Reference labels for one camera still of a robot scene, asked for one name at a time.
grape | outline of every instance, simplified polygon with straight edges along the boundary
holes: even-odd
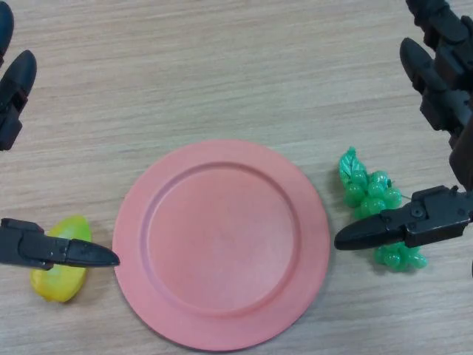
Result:
[[[370,175],[370,182],[371,183],[380,183],[384,186],[384,188],[388,187],[389,176],[387,172],[377,171],[373,172]]]
[[[384,198],[384,190],[386,188],[382,183],[370,183],[368,185],[368,195],[370,197],[376,197],[376,198]]]
[[[379,212],[386,209],[386,204],[381,198],[370,198],[370,201],[368,201],[368,209],[370,211],[370,215],[378,214]]]
[[[371,215],[370,213],[370,201],[371,198],[366,197],[364,200],[362,200],[361,205],[360,205],[360,215],[361,218],[366,218]]]
[[[415,268],[425,268],[427,264],[429,263],[427,259],[420,254],[412,255],[409,258],[409,262],[415,267]]]
[[[349,207],[355,208],[360,206],[360,203],[363,199],[364,190],[361,188],[361,186],[357,185],[356,183],[351,183],[347,186],[344,201]]]
[[[394,187],[389,187],[384,192],[383,200],[388,209],[396,209],[402,204],[401,192]]]
[[[390,268],[397,268],[401,264],[401,256],[396,253],[386,253],[384,263]]]
[[[363,170],[355,170],[352,172],[351,181],[352,183],[361,186],[363,189],[366,189],[368,186],[367,173]]]

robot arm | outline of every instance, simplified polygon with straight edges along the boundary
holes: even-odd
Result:
[[[435,58],[405,38],[401,62],[422,95],[423,115],[433,129],[450,134],[450,165],[466,192],[445,186],[415,192],[400,209],[346,226],[336,235],[337,249],[368,249],[401,241],[408,247],[422,246],[461,236],[473,220],[473,21],[458,18],[444,0],[406,2]]]

grape leaf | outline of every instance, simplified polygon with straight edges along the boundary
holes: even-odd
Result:
[[[367,168],[363,163],[356,157],[356,150],[352,146],[343,154],[338,162],[338,172],[340,174],[340,180],[344,187],[351,182],[352,172],[356,170],[364,170]]]

wood grain surface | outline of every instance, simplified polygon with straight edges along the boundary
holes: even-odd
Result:
[[[177,147],[241,138],[292,160],[319,191],[332,235],[350,221],[336,175],[357,148],[405,195],[455,178],[446,134],[419,113],[398,58],[421,41],[404,0],[11,0],[38,77],[11,152],[1,154],[0,216],[45,229],[87,216],[110,246],[120,203]],[[454,0],[473,14],[469,0]],[[472,230],[426,246],[427,269],[393,274],[371,253],[332,251],[317,300],[247,354],[473,354]],[[177,355],[150,331],[113,270],[91,270],[67,305],[0,267],[0,354]]]

green grapes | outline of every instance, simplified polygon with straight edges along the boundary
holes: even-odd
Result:
[[[355,170],[352,172],[351,181],[352,183],[361,186],[363,189],[366,189],[368,186],[367,173],[364,170]]]
[[[373,198],[384,198],[386,187],[382,183],[371,182],[368,185],[368,196]]]
[[[346,189],[344,202],[354,209],[354,218],[363,219],[401,206],[401,192],[392,185],[388,174],[377,171],[368,175],[354,148],[341,156],[339,171]],[[409,267],[424,268],[428,263],[420,254],[419,247],[408,248],[403,242],[375,248],[374,258],[377,263],[393,271],[406,271]]]

